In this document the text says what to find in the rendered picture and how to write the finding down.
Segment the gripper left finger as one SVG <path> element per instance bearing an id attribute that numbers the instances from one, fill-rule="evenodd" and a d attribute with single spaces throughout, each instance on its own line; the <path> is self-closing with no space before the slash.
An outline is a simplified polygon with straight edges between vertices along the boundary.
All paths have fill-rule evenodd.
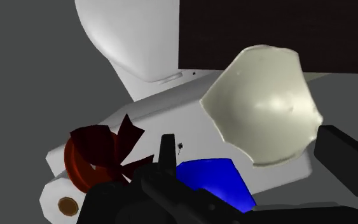
<path id="1" fill-rule="evenodd" d="M 91 187 L 76 224 L 199 224 L 186 204 L 193 192 L 176 179 L 175 137 L 164 134 L 158 162 L 136 169 L 129 184 Z"/>

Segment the cream bowl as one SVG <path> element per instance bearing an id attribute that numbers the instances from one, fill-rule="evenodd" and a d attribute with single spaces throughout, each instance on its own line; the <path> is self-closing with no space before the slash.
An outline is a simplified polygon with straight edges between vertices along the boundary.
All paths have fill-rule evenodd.
<path id="1" fill-rule="evenodd" d="M 200 99 L 224 142 L 254 167 L 299 158 L 323 123 L 294 50 L 243 49 Z"/>

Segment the blue cup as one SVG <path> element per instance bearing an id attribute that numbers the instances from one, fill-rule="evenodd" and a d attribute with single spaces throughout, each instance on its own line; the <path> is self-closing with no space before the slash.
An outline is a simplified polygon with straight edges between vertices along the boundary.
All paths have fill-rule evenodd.
<path id="1" fill-rule="evenodd" d="M 181 162 L 176 178 L 193 190 L 205 189 L 245 213 L 256 205 L 248 187 L 230 158 Z"/>

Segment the white toilet paper roll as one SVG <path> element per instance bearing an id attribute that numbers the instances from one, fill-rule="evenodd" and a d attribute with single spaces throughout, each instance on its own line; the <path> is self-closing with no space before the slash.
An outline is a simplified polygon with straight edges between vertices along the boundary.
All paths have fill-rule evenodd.
<path id="1" fill-rule="evenodd" d="M 63 197 L 72 198 L 79 206 L 74 216 L 66 216 L 59 210 L 58 201 Z M 76 224 L 84 199 L 85 194 L 73 185 L 67 172 L 63 171 L 45 185 L 39 202 L 44 217 L 51 224 Z"/>

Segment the dark brown robot stand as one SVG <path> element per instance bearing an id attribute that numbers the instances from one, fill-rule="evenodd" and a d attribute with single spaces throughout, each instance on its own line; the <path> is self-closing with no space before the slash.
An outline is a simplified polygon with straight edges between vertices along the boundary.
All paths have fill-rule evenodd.
<path id="1" fill-rule="evenodd" d="M 179 68 L 222 70 L 261 44 L 306 72 L 358 74 L 358 0 L 180 0 Z"/>

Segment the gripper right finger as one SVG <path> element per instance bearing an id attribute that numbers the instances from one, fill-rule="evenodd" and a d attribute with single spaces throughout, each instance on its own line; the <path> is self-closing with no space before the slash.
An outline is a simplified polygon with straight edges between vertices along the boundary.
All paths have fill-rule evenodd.
<path id="1" fill-rule="evenodd" d="M 314 156 L 358 197 L 358 141 L 333 125 L 321 125 Z"/>

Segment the dark red potted plant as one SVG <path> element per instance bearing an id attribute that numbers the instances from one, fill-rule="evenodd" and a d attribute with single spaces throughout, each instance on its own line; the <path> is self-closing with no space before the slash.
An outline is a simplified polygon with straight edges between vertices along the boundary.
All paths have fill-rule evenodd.
<path id="1" fill-rule="evenodd" d="M 142 158 L 126 165 L 126 159 L 144 130 L 136 127 L 125 115 L 118 132 L 107 125 L 80 127 L 70 132 L 64 148 L 64 164 L 73 185 L 87 193 L 91 187 L 109 181 L 129 184 L 134 171 L 153 162 L 154 156 Z"/>

